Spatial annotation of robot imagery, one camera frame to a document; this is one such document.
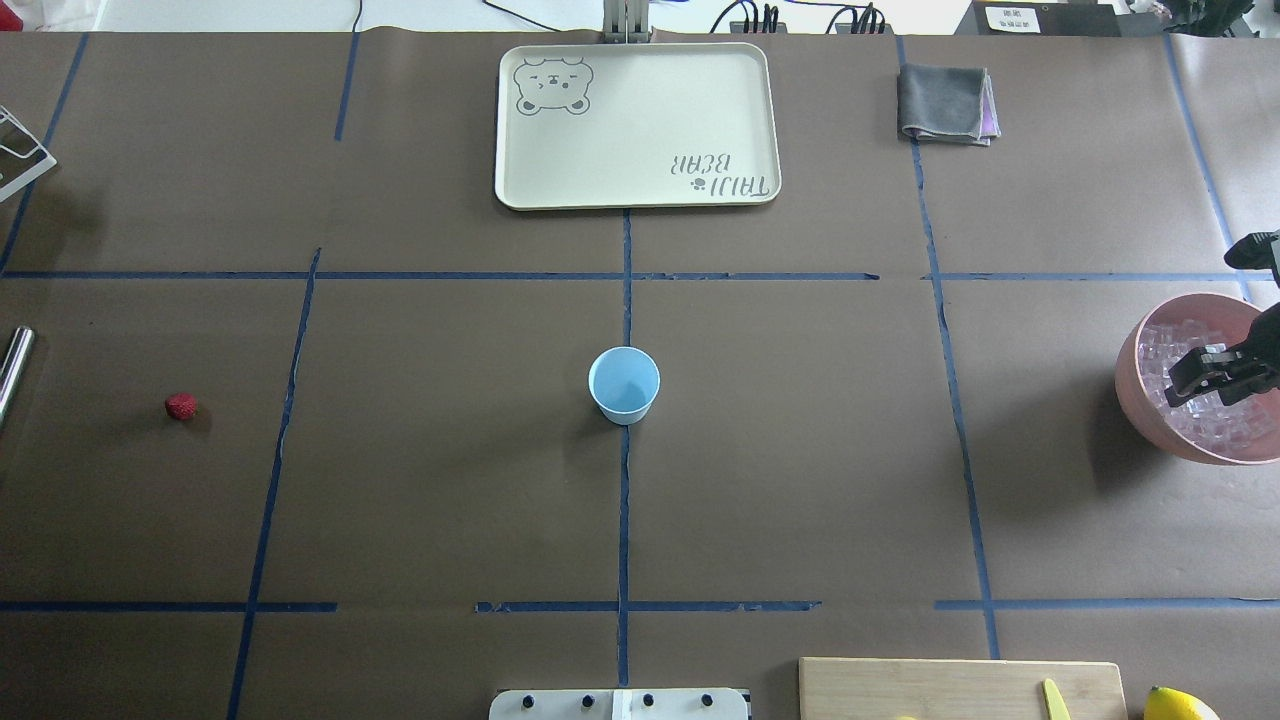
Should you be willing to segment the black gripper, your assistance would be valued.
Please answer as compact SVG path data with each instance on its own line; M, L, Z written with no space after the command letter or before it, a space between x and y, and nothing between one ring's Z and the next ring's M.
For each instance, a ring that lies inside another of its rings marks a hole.
M1224 261L1234 269L1270 270L1279 284L1277 231L1254 232L1238 240ZM1277 388L1279 305L1251 322L1245 338L1230 348L1208 345L1192 348L1169 369L1165 400L1181 407L1192 398L1217 392L1224 407Z

